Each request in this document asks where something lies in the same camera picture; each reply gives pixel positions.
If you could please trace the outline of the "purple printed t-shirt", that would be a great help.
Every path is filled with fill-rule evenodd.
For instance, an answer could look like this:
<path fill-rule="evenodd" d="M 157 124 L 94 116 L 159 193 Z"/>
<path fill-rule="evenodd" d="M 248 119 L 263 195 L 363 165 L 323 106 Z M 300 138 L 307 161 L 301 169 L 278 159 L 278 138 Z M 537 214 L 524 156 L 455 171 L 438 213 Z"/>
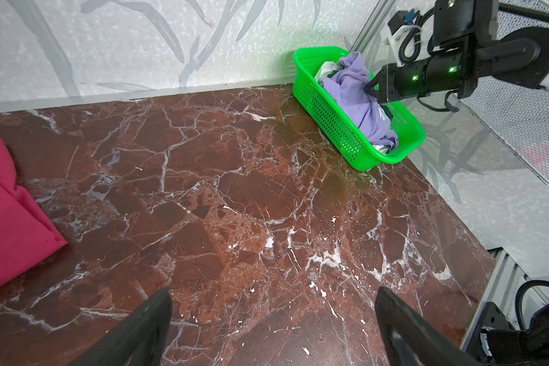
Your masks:
<path fill-rule="evenodd" d="M 371 77 L 361 53 L 351 53 L 336 63 L 344 69 L 319 84 L 377 151 L 387 154 L 398 148 L 399 139 L 390 129 L 389 116 L 376 98 L 364 92 Z"/>

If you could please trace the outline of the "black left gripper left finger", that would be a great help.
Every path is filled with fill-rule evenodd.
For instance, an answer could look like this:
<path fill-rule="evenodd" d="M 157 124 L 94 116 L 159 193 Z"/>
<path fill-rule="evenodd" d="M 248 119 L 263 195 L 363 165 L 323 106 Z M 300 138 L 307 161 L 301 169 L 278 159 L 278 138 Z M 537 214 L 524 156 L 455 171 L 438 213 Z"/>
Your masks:
<path fill-rule="evenodd" d="M 172 298 L 163 288 L 103 336 L 74 365 L 159 365 L 172 319 Z"/>

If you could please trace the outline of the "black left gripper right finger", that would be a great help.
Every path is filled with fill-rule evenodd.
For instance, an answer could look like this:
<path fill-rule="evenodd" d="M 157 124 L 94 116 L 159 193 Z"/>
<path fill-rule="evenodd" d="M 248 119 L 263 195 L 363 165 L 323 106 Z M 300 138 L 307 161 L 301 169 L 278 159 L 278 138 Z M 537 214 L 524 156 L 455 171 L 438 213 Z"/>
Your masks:
<path fill-rule="evenodd" d="M 375 311 L 390 365 L 478 364 L 389 288 L 379 288 Z"/>

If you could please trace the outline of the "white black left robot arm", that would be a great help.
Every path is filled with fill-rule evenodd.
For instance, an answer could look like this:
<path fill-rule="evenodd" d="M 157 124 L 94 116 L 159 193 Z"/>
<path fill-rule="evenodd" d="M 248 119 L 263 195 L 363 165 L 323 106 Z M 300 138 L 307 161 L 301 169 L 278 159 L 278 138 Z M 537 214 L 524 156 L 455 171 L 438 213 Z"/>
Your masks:
<path fill-rule="evenodd" d="M 531 323 L 523 318 L 522 301 L 543 280 L 528 281 L 515 294 L 518 329 L 477 326 L 478 342 L 487 365 L 549 365 L 549 303 L 535 312 Z M 478 365 L 426 322 L 392 290 L 380 288 L 375 301 L 378 325 L 391 365 Z M 87 352 L 75 365 L 158 365 L 172 317 L 172 297 L 163 288 L 140 305 Z"/>

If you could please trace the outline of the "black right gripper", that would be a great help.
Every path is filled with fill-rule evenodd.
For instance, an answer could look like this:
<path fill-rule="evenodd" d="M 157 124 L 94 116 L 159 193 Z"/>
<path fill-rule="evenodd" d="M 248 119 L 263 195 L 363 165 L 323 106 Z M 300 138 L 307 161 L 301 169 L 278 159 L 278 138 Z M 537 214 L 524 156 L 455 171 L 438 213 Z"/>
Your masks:
<path fill-rule="evenodd" d="M 398 67 L 385 65 L 364 87 L 380 104 L 457 89 L 462 80 L 457 58 L 428 58 Z"/>

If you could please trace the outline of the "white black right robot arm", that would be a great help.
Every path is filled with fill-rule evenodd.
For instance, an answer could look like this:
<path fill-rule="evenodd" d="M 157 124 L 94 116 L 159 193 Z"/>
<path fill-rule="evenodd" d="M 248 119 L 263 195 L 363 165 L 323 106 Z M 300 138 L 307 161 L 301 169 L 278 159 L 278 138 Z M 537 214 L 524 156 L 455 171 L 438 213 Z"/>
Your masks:
<path fill-rule="evenodd" d="M 437 1 L 425 14 L 399 12 L 391 32 L 408 27 L 397 63 L 364 87 L 381 104 L 433 92 L 471 96 L 479 79 L 549 92 L 549 13 L 499 1 Z"/>

